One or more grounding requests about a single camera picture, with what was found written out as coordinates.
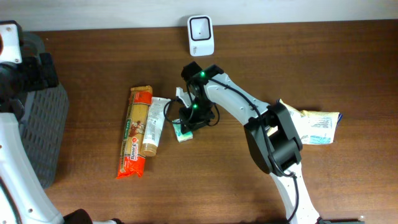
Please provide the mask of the green Kleenex tissue pack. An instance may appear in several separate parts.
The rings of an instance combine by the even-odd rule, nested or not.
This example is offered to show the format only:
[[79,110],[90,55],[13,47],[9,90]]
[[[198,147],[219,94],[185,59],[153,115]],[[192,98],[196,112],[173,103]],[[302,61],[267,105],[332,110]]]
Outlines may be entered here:
[[184,142],[184,141],[193,139],[193,133],[191,131],[189,131],[185,134],[182,133],[181,124],[180,124],[179,119],[173,120],[173,127],[174,127],[175,135],[177,137],[178,142]]

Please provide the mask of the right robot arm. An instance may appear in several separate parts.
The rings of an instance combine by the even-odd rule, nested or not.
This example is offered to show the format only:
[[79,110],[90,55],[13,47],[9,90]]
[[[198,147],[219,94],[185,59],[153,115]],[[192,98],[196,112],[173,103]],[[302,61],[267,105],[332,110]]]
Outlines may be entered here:
[[303,144],[288,109],[256,99],[217,65],[202,69],[192,62],[181,76],[187,88],[177,95],[184,103],[179,110],[181,132],[209,126],[215,111],[224,108],[242,124],[254,163],[275,182],[287,223],[320,223],[303,180]]

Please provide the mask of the orange spaghetti packet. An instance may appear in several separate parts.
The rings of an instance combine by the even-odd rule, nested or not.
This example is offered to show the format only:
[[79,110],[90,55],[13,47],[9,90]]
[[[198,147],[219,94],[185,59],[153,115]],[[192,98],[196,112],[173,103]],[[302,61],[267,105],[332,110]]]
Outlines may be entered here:
[[151,103],[151,86],[130,88],[117,179],[131,175],[142,177],[144,173],[146,157],[142,152],[142,145]]

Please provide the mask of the white conditioner tube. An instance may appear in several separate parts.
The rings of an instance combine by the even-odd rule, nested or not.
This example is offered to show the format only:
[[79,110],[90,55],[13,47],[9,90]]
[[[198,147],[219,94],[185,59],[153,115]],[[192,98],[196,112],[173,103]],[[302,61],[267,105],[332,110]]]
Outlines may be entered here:
[[152,98],[142,143],[142,153],[146,157],[154,157],[157,154],[157,148],[165,121],[164,109],[168,108],[168,103],[170,101],[171,99],[168,98]]

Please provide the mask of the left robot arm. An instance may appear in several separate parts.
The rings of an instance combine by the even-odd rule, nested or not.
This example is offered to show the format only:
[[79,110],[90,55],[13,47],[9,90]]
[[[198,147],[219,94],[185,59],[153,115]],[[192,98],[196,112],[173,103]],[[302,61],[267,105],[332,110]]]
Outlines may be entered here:
[[1,223],[92,223],[62,215],[44,189],[54,180],[68,98],[39,36],[1,22]]

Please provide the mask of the yellow wiper sheet pack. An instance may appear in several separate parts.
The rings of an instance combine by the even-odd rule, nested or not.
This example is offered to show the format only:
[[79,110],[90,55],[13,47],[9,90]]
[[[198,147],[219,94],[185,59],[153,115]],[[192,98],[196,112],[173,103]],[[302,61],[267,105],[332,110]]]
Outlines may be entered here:
[[282,103],[292,118],[294,126],[303,144],[325,145],[334,142],[335,131],[343,115],[339,112],[299,111]]

